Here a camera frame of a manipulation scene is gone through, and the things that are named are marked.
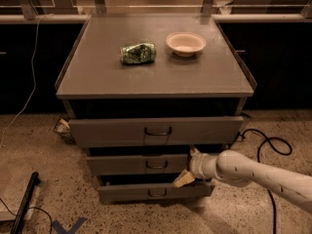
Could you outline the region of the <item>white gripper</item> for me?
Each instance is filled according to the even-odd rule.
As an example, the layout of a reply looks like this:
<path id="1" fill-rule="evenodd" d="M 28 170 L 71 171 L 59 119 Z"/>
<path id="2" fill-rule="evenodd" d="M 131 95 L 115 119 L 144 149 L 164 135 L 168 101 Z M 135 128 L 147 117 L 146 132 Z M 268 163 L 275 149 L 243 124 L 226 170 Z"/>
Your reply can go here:
<path id="1" fill-rule="evenodd" d="M 189 184 L 195 180 L 195 177 L 200 179 L 217 178 L 216 155 L 200 153 L 194 145 L 190 146 L 190 155 L 192 156 L 189 164 L 190 172 L 183 170 L 174 180 L 174 187 L 180 188 Z"/>

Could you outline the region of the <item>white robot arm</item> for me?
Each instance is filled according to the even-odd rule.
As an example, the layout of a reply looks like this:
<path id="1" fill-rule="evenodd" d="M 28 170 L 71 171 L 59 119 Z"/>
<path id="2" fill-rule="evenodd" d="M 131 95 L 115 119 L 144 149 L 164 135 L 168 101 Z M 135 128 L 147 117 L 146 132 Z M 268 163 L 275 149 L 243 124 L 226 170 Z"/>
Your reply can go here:
<path id="1" fill-rule="evenodd" d="M 174 187 L 196 178 L 214 178 L 232 186 L 244 187 L 254 182 L 312 214 L 312 177 L 258 163 L 233 150 L 219 154 L 200 152 L 190 147 L 190 161 L 174 180 Z"/>

